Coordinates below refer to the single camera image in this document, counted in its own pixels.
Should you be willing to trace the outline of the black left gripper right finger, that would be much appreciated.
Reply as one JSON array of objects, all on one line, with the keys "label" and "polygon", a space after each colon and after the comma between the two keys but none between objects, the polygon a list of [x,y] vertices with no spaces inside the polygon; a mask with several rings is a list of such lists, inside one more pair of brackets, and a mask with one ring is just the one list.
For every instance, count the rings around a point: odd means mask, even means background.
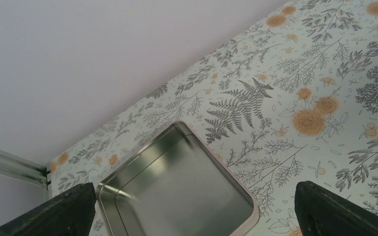
[{"label": "black left gripper right finger", "polygon": [[311,182],[296,185],[294,209],[304,236],[378,236],[378,216]]}]

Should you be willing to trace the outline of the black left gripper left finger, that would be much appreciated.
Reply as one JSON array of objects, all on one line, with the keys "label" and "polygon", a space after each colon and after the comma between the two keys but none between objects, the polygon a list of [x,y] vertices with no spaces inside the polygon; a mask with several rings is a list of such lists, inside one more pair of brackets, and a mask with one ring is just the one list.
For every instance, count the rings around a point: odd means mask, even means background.
[{"label": "black left gripper left finger", "polygon": [[78,184],[0,226],[0,236],[88,236],[95,217],[92,183]]}]

